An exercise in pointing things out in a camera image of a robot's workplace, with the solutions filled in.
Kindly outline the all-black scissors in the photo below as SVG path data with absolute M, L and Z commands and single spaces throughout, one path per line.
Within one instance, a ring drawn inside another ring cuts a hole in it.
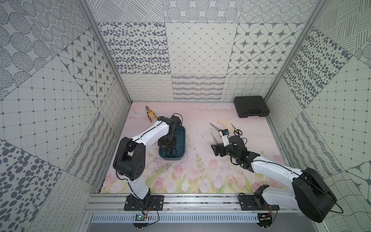
M 165 147 L 165 148 L 162 148 L 161 151 L 162 151 L 162 154 L 168 158 L 175 157 L 177 155 L 176 147 Z

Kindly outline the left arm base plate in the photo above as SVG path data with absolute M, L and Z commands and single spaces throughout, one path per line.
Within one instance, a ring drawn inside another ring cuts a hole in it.
M 164 195 L 147 195 L 143 200 L 130 194 L 126 198 L 125 211 L 162 211 L 164 204 Z

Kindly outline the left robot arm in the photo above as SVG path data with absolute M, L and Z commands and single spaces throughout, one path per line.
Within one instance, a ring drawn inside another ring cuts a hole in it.
M 157 144 L 161 158 L 180 160 L 185 154 L 185 129 L 183 117 L 174 113 L 171 117 L 161 116 L 146 131 L 132 138 L 120 140 L 113 161 L 118 179 L 125 180 L 135 200 L 146 201 L 150 189 L 142 178 L 146 167 L 146 150 Z

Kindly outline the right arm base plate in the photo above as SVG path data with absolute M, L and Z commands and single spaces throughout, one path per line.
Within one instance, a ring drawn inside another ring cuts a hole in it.
M 259 196 L 240 193 L 237 196 L 242 211 L 278 211 L 278 205 L 269 205 Z

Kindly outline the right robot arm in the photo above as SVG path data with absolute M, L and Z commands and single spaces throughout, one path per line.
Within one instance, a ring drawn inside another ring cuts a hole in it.
M 211 145 L 216 156 L 229 156 L 241 168 L 270 177 L 287 187 L 262 186 L 256 191 L 255 194 L 267 204 L 299 210 L 315 222 L 322 222 L 337 205 L 336 196 L 316 170 L 301 170 L 273 162 L 247 150 L 243 139 L 238 136 L 224 136 L 222 139 L 223 143 Z

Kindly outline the black handled scissors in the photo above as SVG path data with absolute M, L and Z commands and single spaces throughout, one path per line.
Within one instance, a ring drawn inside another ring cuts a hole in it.
M 241 136 L 243 134 L 242 131 L 240 129 L 236 128 L 233 124 L 231 124 L 231 126 L 233 127 L 234 135 Z

